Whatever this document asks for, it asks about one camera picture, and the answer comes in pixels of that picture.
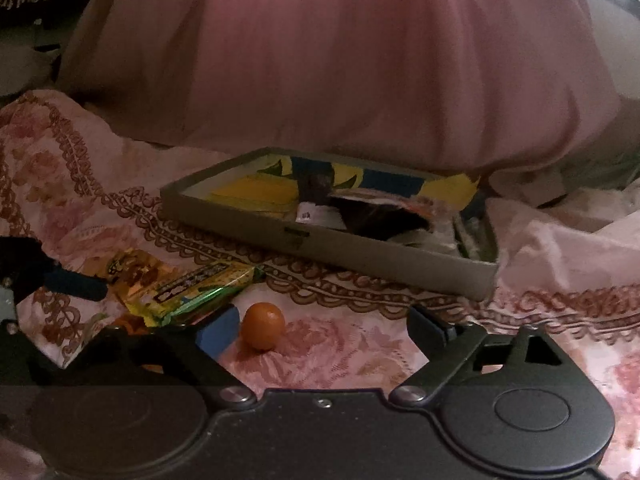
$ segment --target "metal screw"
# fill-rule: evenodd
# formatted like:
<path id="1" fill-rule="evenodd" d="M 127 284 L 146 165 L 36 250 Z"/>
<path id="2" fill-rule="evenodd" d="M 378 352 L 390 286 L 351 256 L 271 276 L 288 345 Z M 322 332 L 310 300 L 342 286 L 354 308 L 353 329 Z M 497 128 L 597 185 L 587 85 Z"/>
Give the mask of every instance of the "metal screw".
<path id="1" fill-rule="evenodd" d="M 246 386 L 228 386 L 220 390 L 220 398 L 232 404 L 247 402 L 253 396 L 254 393 Z"/>
<path id="2" fill-rule="evenodd" d="M 391 392 L 391 397 L 397 404 L 411 406 L 424 400 L 427 393 L 420 386 L 398 386 Z"/>
<path id="3" fill-rule="evenodd" d="M 314 399 L 314 403 L 318 408 L 330 408 L 334 405 L 329 399 Z"/>
<path id="4" fill-rule="evenodd" d="M 9 333 L 9 335 L 16 335 L 18 332 L 20 332 L 20 327 L 17 323 L 7 323 L 6 331 Z"/>

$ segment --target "floral pattern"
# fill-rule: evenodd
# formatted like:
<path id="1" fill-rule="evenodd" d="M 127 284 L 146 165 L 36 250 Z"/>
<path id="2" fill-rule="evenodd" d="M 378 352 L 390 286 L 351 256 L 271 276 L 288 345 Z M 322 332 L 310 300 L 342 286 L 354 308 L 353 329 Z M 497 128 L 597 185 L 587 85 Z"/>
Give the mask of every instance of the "floral pattern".
<path id="1" fill-rule="evenodd" d="M 117 137 L 62 94 L 29 92 L 0 110 L 0 235 L 37 237 L 70 269 L 130 247 L 185 270 L 214 258 L 260 264 L 266 282 L 235 303 L 241 314 L 256 301 L 277 304 L 286 335 L 267 354 L 236 342 L 220 359 L 257 392 L 272 386 L 389 391 L 426 362 L 404 325 L 413 303 L 444 320 L 475 320 L 498 333 L 544 322 L 616 413 L 604 472 L 640 478 L 640 285 L 569 293 L 502 286 L 493 301 L 476 303 L 248 247 L 166 218 L 159 188 L 223 158 Z M 22 330 L 61 366 L 124 312 L 111 296 L 91 303 L 47 290 L 18 309 Z M 0 441 L 0 455 L 7 446 Z M 29 478 L 38 460 L 13 455 L 19 456 L 22 474 L 16 476 L 15 460 L 0 456 L 0 477 Z"/>

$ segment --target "small orange ball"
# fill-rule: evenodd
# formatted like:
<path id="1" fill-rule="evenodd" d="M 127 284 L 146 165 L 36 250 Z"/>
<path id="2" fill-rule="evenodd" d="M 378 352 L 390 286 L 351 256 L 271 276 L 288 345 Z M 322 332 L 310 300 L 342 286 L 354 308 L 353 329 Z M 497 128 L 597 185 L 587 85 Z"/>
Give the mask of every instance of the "small orange ball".
<path id="1" fill-rule="evenodd" d="M 273 303 L 254 303 L 244 314 L 240 336 L 252 348 L 267 351 L 275 348 L 284 333 L 284 316 Z"/>

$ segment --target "black plastic device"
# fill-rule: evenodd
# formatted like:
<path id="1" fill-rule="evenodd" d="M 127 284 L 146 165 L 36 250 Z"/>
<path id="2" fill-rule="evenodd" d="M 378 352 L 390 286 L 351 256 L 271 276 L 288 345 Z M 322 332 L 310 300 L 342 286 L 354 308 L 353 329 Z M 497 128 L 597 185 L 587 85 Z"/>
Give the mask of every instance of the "black plastic device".
<path id="1" fill-rule="evenodd" d="M 42 251 L 36 238 L 0 236 L 0 286 L 10 288 L 14 303 L 20 303 L 45 285 L 53 292 L 100 301 L 107 296 L 107 283 L 62 268 Z"/>
<path id="2" fill-rule="evenodd" d="M 103 330 L 58 370 L 0 330 L 2 434 L 59 480 L 605 478 L 596 468 L 612 409 L 541 328 L 489 335 L 420 306 L 407 327 L 430 362 L 388 398 L 267 390 L 259 400 L 188 332 Z M 502 367 L 486 373 L 492 365 Z"/>

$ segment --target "yellow snack package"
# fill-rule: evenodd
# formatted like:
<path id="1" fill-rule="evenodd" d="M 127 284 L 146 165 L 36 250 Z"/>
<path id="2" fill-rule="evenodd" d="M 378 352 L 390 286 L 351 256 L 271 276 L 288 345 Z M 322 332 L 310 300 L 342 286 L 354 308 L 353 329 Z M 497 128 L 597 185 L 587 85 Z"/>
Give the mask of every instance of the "yellow snack package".
<path id="1" fill-rule="evenodd" d="M 262 277 L 257 267 L 222 260 L 184 273 L 139 249 L 119 251 L 96 274 L 148 327 L 194 324 Z"/>
<path id="2" fill-rule="evenodd" d="M 174 319 L 189 323 L 189 314 L 200 309 L 213 312 L 261 277 L 254 266 L 217 260 L 183 276 L 139 290 L 125 305 L 147 326 L 164 326 Z"/>

